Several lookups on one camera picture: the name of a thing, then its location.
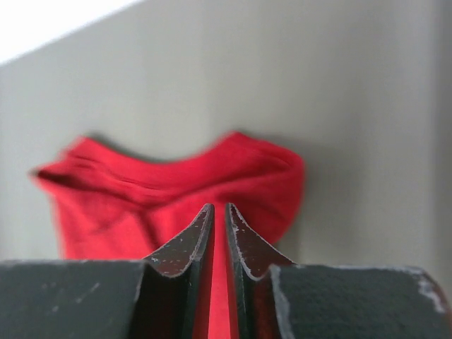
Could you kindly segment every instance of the red towel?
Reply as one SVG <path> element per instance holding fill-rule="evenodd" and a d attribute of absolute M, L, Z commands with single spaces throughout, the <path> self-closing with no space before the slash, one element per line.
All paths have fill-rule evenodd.
<path fill-rule="evenodd" d="M 65 258 L 143 258 L 183 230 L 205 203 L 213 203 L 212 339 L 230 337 L 225 204 L 234 203 L 250 226 L 274 243 L 294 219 L 303 176 L 297 154 L 238 132 L 200 155 L 160 164 L 84 137 L 35 173 L 52 197 Z"/>

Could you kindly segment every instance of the gray background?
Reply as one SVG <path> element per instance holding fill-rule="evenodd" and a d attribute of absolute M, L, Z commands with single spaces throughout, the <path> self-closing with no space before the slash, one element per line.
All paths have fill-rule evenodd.
<path fill-rule="evenodd" d="M 447 0 L 145 1 L 2 66 L 0 257 L 58 255 L 27 172 L 76 136 L 176 159 L 241 129 L 306 160 L 286 254 L 422 266 L 451 293 L 451 15 Z"/>

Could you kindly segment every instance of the red fabric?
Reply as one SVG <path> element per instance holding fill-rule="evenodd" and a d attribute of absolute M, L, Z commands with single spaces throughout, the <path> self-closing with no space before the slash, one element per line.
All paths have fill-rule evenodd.
<path fill-rule="evenodd" d="M 297 154 L 238 132 L 200 155 L 161 164 L 81 138 L 60 160 L 35 173 L 54 202 L 65 258 L 143 258 L 183 230 L 205 203 L 213 203 L 213 339 L 230 337 L 225 204 L 236 204 L 274 243 L 297 212 L 303 176 Z"/>

